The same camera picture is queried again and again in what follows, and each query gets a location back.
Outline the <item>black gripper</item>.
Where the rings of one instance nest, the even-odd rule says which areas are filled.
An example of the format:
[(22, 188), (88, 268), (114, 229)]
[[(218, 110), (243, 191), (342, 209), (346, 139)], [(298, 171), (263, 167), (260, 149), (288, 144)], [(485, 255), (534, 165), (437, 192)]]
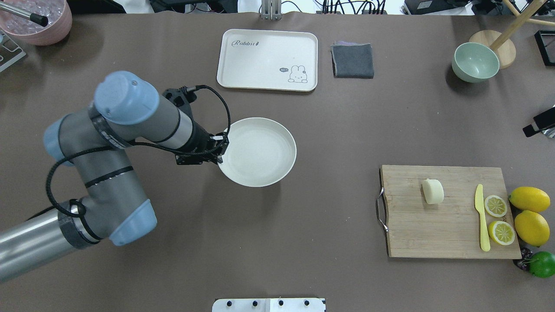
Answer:
[(223, 155), (229, 144), (229, 132), (217, 134), (206, 132), (200, 125), (194, 125), (188, 142), (175, 155), (177, 165), (200, 165), (203, 162), (223, 163)]

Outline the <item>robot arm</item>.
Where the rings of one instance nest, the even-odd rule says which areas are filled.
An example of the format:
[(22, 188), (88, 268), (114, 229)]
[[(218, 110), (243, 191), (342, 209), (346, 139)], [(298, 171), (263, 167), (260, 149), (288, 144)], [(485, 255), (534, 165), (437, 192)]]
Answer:
[(158, 221), (126, 154), (148, 146), (174, 154), (178, 165), (222, 163), (229, 144), (193, 118), (196, 91), (159, 93), (129, 71), (115, 71), (95, 90), (87, 108), (67, 114), (44, 132), (55, 159), (46, 183), (50, 207), (1, 234), (1, 282), (7, 282), (108, 238), (123, 246), (151, 232)]

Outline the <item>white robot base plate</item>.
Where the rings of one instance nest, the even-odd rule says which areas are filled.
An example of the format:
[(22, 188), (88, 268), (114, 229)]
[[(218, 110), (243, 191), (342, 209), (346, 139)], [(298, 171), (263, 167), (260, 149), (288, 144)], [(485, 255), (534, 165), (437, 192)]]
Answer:
[(321, 298), (217, 299), (212, 312), (325, 312)]

